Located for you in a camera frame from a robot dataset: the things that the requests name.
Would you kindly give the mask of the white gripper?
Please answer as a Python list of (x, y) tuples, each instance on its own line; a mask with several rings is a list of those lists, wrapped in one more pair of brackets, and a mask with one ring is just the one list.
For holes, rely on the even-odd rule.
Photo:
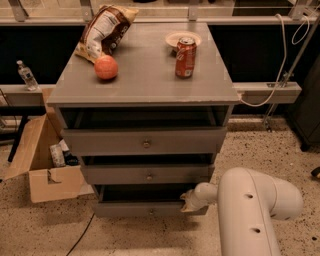
[(189, 190), (180, 196), (180, 199), (185, 200), (185, 205), (181, 208), (181, 212), (193, 212), (202, 208), (201, 200), (196, 196), (193, 190)]

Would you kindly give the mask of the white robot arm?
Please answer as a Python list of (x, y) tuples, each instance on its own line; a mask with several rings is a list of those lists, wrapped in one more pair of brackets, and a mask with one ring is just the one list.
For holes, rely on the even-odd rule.
[(217, 205), (222, 256), (281, 256), (272, 221), (294, 219), (303, 210), (292, 183), (243, 167), (227, 170), (216, 185), (197, 184), (181, 199), (184, 212)]

